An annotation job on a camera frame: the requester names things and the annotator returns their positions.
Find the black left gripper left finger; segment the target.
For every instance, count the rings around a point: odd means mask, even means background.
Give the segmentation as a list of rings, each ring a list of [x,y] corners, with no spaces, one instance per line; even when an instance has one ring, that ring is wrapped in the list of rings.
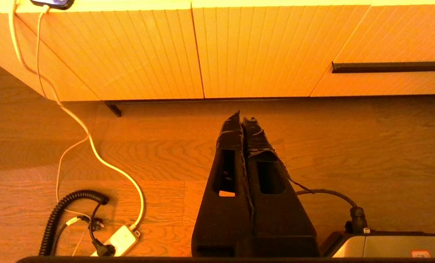
[[[236,257],[252,232],[240,112],[224,120],[192,233],[193,257]]]

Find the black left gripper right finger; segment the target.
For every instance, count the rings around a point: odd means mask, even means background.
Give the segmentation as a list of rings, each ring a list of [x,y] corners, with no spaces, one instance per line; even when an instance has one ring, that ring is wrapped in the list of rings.
[[[289,172],[256,118],[244,118],[245,161],[256,235],[316,238]]]

